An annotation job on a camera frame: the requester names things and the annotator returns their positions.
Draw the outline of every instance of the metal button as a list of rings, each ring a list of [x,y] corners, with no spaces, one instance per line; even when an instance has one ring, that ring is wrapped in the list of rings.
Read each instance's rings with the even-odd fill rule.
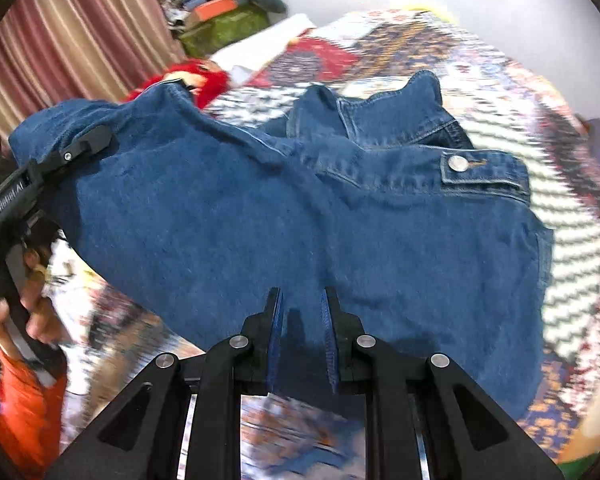
[[[449,157],[449,167],[458,173],[462,173],[469,169],[469,161],[464,156],[452,155]]]

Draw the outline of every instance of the pocket flap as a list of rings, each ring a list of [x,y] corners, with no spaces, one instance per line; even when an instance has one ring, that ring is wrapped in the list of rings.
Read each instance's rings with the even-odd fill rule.
[[[495,150],[455,150],[440,159],[443,185],[458,190],[514,190],[528,197],[526,166],[509,153]]]

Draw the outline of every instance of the jacket sleeve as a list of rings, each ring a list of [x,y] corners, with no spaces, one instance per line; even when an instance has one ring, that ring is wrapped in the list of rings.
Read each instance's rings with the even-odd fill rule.
[[[66,369],[50,388],[0,350],[0,445],[27,480],[38,480],[58,457]]]

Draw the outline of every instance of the colorful quilt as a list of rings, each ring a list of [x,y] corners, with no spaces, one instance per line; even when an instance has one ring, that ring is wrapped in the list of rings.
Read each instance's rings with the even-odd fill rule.
[[[297,38],[247,86],[206,111],[258,125],[284,114],[310,84],[366,98],[401,88],[421,69],[439,77],[446,109],[476,148],[506,150],[528,167],[532,208],[555,230],[555,247],[542,307],[544,379],[519,424],[557,462],[594,452],[600,448],[600,168],[587,151],[586,132],[549,82],[430,12],[356,12]],[[67,444],[158,352],[186,357],[199,350],[112,290],[64,242],[51,276],[48,292],[75,341],[65,348]],[[244,399],[241,435],[244,479],[365,476],[360,423],[293,399]]]

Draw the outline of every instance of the blue denim jacket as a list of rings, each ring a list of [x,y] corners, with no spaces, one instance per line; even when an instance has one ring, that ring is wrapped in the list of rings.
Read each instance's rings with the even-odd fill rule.
[[[333,285],[368,333],[445,352],[514,417],[532,401],[552,233],[529,209],[525,166],[473,150],[432,73],[366,101],[314,86],[258,129],[159,84],[128,104],[43,110],[10,143],[23,163],[99,124],[114,145],[47,210],[97,273],[181,336],[208,349],[280,286],[276,391],[347,412],[324,355],[320,296]]]

